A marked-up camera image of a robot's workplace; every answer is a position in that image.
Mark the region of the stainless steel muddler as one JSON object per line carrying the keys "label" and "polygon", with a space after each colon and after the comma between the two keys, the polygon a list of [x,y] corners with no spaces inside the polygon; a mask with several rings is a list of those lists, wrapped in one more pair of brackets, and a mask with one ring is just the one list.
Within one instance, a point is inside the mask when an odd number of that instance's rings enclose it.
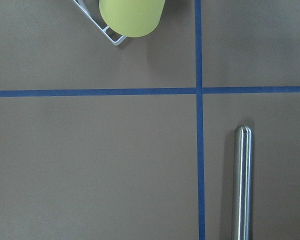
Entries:
{"label": "stainless steel muddler", "polygon": [[252,191],[252,130],[246,125],[235,130],[233,169],[233,240],[250,238],[251,191]]}

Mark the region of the yellow-green plastic cup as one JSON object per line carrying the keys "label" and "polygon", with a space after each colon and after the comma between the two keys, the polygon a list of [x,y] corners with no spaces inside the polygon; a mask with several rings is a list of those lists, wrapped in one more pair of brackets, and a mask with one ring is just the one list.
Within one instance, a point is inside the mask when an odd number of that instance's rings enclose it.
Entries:
{"label": "yellow-green plastic cup", "polygon": [[164,0],[100,0],[104,22],[116,33],[131,38],[150,34],[158,26]]}

